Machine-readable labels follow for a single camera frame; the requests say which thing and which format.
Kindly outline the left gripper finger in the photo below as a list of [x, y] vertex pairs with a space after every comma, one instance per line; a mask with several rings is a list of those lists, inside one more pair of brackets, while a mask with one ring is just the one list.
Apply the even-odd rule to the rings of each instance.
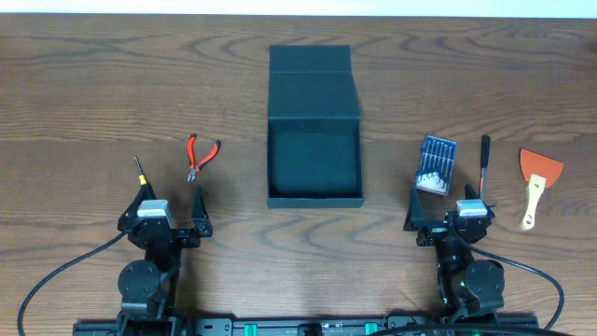
[[119, 224], [130, 224], [134, 223], [137, 219], [137, 210], [139, 209], [142, 201], [156, 200], [157, 197], [152, 188], [140, 188], [134, 197], [131, 204], [125, 209], [123, 214], [119, 217]]
[[190, 218], [194, 225], [210, 225], [211, 221], [207, 214], [204, 199], [203, 199], [203, 191], [201, 187], [196, 188], [196, 192], [193, 199], [193, 204], [191, 208], [191, 215]]

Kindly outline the black and yellow screwdriver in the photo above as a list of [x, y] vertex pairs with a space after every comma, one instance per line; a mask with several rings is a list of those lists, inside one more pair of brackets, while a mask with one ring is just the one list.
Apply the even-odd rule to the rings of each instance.
[[141, 166], [141, 163], [140, 163], [138, 157], [134, 156], [133, 159], [134, 159], [137, 171], [138, 171], [138, 179], [139, 179], [139, 183], [140, 183], [140, 189], [139, 189], [136, 197], [139, 198], [141, 201], [155, 200], [156, 199], [155, 192], [143, 171], [143, 168]]

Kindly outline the blue precision screwdriver set case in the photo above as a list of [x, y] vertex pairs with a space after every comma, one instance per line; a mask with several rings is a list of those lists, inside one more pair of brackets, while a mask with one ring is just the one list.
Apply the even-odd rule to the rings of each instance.
[[449, 194], [457, 145], [454, 141], [427, 135], [415, 175], [415, 188], [442, 197]]

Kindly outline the small black-handled hammer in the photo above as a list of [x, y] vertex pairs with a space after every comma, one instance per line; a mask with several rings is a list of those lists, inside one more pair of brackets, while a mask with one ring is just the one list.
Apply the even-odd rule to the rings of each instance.
[[479, 179], [479, 196], [483, 200], [485, 195], [485, 179], [487, 168], [489, 164], [491, 148], [491, 137], [484, 134], [481, 137], [481, 150], [480, 150], [480, 179]]

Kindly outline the red-handled cutting pliers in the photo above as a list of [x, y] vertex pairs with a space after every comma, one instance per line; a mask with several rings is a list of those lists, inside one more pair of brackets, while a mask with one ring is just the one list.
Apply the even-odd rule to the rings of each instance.
[[219, 153], [222, 143], [220, 140], [216, 140], [211, 151], [202, 159], [198, 160], [195, 153], [195, 143], [197, 135], [193, 133], [187, 140], [187, 157], [189, 160], [189, 173], [187, 175], [187, 182], [193, 182], [201, 170], [212, 161]]

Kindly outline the orange scraper with wooden handle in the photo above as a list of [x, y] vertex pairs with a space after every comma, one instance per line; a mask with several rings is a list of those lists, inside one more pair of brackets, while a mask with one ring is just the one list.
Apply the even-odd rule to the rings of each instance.
[[527, 182], [526, 205], [521, 219], [521, 228], [531, 230], [535, 226], [535, 213], [539, 200], [561, 176], [563, 163], [522, 148], [520, 152], [522, 175]]

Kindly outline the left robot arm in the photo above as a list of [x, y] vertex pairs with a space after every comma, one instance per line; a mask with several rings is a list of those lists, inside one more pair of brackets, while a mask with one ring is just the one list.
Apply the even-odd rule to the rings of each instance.
[[122, 296], [118, 335], [193, 335], [194, 323], [175, 307], [182, 251], [197, 248], [213, 235], [203, 192], [197, 188], [191, 208], [191, 228], [177, 229], [169, 203], [143, 185], [118, 219], [118, 229], [145, 251], [118, 277]]

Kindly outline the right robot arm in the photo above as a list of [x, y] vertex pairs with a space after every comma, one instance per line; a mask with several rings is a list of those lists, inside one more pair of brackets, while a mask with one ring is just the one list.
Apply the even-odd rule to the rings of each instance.
[[456, 203], [456, 209], [441, 220], [426, 218], [419, 191], [410, 191], [403, 230], [417, 233], [416, 245], [435, 248], [437, 287], [446, 306], [442, 319], [447, 323], [492, 315], [504, 306], [503, 266], [472, 255], [472, 245], [487, 235], [493, 219], [493, 210], [470, 185], [465, 186], [465, 198]]

